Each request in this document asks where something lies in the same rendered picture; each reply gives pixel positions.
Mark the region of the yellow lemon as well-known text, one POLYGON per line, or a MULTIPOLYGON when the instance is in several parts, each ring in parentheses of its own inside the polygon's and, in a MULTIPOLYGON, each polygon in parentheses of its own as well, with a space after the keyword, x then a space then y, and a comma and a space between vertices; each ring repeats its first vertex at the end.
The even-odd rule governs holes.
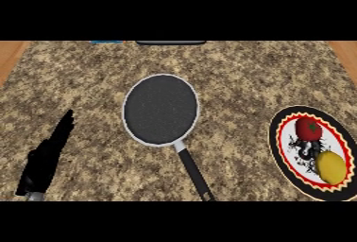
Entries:
POLYGON ((320 179, 330 185, 344 181, 347 167, 342 157, 332 151, 323 151, 316 160, 320 179))

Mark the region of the red tomato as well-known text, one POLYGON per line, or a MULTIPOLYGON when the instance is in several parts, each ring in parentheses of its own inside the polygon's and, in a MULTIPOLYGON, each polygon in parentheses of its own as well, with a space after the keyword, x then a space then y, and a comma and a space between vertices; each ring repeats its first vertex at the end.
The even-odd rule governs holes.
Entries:
POLYGON ((302 141, 317 141, 321 137, 321 127, 310 117, 301 117, 295 121, 295 135, 302 141))

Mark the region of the black-rimmed patterned plate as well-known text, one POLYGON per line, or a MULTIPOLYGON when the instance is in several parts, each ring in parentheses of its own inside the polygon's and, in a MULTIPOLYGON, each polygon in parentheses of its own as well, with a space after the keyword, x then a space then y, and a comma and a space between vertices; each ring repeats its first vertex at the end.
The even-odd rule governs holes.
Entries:
POLYGON ((273 116, 268 126, 268 145, 276 165, 293 187, 313 199, 324 201, 357 198, 357 143, 344 125, 319 109, 291 106, 273 116), (317 141, 302 141, 295 135, 295 121, 310 117, 321 127, 317 141), (316 165, 323 151, 344 159, 347 174, 339 184, 320 179, 316 165))

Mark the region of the dark grey frying pan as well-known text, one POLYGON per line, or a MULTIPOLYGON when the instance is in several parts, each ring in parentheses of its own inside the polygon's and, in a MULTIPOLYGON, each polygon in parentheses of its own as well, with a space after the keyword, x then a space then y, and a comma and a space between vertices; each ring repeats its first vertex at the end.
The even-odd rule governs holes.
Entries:
POLYGON ((183 142, 192 132, 198 116, 196 91, 183 78, 172 74, 156 74, 143 78, 131 87, 122 101, 124 128, 143 145, 174 146, 201 199, 215 201, 183 142))

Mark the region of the dark flat appliance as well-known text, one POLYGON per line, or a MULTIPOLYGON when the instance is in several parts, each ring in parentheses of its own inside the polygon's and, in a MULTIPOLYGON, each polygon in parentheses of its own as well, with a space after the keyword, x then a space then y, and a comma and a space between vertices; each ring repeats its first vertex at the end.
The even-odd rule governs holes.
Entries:
POLYGON ((139 45, 202 45, 206 41, 136 41, 139 45))

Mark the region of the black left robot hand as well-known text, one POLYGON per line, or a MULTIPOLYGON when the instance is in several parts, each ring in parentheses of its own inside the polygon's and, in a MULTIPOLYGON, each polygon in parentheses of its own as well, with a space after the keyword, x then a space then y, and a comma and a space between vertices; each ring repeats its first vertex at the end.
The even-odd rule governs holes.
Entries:
POLYGON ((26 196, 29 193, 46 193, 56 173, 57 162, 69 133, 74 129, 72 110, 68 110, 52 136, 44 139, 38 147, 28 153, 25 165, 15 194, 26 196))

